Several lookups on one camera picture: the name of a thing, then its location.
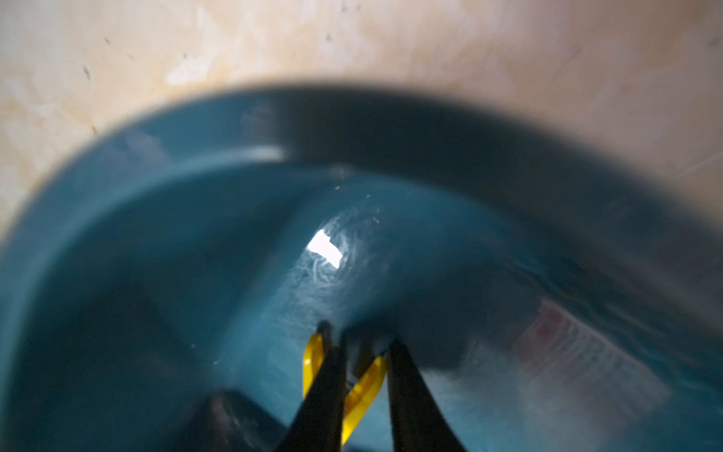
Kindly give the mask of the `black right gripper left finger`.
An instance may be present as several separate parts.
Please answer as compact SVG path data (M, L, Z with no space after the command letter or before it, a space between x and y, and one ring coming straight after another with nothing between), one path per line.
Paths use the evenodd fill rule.
M346 398L346 350L328 346L314 333L302 360L304 400L279 451L342 449Z

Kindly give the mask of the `yellow clothespin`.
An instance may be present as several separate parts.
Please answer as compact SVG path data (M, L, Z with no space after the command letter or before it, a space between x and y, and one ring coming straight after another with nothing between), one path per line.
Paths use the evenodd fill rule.
M318 375L328 347L323 334L318 331L310 336L302 362L303 397L306 399ZM359 426L366 412L380 393L387 374L388 364L383 356L378 356L346 391L345 408L342 421L341 446L344 446Z

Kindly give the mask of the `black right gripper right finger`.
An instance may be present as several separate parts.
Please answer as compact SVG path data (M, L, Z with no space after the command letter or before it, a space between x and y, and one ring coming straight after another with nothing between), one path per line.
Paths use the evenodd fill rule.
M387 353L388 394L395 451L465 451L431 395L409 349L399 341Z

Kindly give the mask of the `teal plastic storage box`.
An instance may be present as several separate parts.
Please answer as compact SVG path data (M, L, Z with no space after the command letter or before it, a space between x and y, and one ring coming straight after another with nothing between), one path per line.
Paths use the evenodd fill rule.
M722 231L575 141L343 86L158 111L1 247L5 451L271 451L313 333L468 451L719 451Z

